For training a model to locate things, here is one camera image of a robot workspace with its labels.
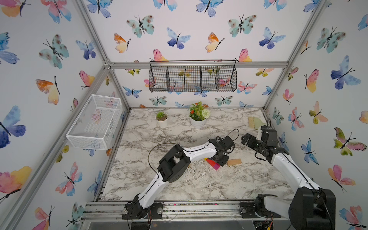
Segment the red block long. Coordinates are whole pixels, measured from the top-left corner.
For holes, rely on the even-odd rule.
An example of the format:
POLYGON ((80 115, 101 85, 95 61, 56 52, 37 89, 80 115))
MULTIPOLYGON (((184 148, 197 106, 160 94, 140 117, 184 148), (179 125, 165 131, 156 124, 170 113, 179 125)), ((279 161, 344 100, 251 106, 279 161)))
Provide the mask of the red block long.
POLYGON ((210 159, 208 159, 208 158, 205 158, 205 161, 206 161, 207 163, 209 163, 209 164, 211 165, 211 167, 213 167, 215 164, 217 164, 215 161, 210 160, 210 159))

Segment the magenta cube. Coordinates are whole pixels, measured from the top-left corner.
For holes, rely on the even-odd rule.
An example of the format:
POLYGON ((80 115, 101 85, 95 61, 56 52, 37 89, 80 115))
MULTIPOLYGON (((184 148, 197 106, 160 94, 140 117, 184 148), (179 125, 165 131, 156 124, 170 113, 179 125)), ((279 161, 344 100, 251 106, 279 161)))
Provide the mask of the magenta cube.
POLYGON ((213 166, 213 168, 217 171, 217 170, 220 168, 220 165, 219 165, 219 164, 215 164, 215 165, 213 166))

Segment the natural wood block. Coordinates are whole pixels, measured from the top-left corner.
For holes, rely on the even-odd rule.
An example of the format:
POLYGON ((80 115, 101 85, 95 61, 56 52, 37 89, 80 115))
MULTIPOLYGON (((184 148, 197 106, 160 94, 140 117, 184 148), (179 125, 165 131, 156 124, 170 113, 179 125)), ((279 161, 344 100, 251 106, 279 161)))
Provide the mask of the natural wood block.
POLYGON ((241 159, 230 159, 227 162, 228 166, 241 165, 241 164, 242 164, 241 159))

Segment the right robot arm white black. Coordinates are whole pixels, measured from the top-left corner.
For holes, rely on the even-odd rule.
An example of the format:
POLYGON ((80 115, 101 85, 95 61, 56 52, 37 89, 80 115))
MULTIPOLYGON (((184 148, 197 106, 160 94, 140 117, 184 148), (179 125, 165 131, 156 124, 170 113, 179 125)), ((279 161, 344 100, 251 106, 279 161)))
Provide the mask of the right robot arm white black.
POLYGON ((259 217, 278 214, 290 221, 296 230, 334 230, 336 201, 334 193, 323 189, 292 160, 289 152, 278 146, 277 131, 260 127, 257 136, 249 133, 241 143, 261 154, 262 161, 273 165, 294 192, 291 201, 275 195, 259 194, 253 210, 259 217))

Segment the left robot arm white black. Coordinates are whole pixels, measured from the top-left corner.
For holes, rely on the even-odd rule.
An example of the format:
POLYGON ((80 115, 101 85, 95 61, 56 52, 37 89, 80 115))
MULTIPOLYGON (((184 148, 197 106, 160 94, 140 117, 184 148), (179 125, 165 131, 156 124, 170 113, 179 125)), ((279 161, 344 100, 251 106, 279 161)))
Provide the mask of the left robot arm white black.
POLYGON ((180 179, 191 163, 207 158, 222 167, 229 160, 228 155, 234 148, 234 141, 228 136, 209 139, 204 144, 189 148, 174 145, 160 159, 156 175, 148 187, 125 205, 122 219, 142 219, 152 214, 152 206, 161 191, 168 184, 180 179))

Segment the flowering potted plant white pot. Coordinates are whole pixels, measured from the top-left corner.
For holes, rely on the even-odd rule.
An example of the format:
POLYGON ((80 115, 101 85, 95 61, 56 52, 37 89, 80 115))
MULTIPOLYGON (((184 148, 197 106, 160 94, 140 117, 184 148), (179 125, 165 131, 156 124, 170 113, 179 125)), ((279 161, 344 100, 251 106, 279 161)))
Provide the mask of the flowering potted plant white pot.
POLYGON ((191 104, 189 110, 191 125, 196 129, 201 129, 206 124, 206 120, 210 117, 208 106, 200 101, 191 104))

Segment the small green potted plant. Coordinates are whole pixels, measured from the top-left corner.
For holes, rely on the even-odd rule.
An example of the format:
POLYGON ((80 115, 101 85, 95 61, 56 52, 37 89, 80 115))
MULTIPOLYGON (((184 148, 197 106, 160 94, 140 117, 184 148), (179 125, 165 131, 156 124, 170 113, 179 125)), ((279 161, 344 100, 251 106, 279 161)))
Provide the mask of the small green potted plant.
POLYGON ((167 126, 167 124, 168 124, 168 115, 165 112, 163 112, 163 111, 158 112, 155 118, 156 118, 157 124, 160 127, 166 127, 167 126))

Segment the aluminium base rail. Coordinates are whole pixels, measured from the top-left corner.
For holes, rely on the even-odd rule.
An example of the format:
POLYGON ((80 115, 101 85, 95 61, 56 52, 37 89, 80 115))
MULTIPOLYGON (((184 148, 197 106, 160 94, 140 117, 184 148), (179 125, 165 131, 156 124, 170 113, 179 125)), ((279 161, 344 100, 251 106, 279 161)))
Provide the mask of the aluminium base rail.
POLYGON ((255 210, 254 200, 220 201, 158 201, 143 218, 127 202, 90 202, 84 208, 83 222, 144 221, 225 221, 225 220, 286 220, 286 217, 270 211, 261 215, 255 210))

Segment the white mesh wall basket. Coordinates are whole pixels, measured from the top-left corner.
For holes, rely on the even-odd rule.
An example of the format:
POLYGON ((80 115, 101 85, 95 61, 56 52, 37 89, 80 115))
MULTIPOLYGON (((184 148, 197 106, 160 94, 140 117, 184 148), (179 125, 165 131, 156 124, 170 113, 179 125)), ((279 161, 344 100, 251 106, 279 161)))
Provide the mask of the white mesh wall basket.
POLYGON ((72 147, 107 150, 122 112, 121 99, 92 94, 66 134, 72 147))

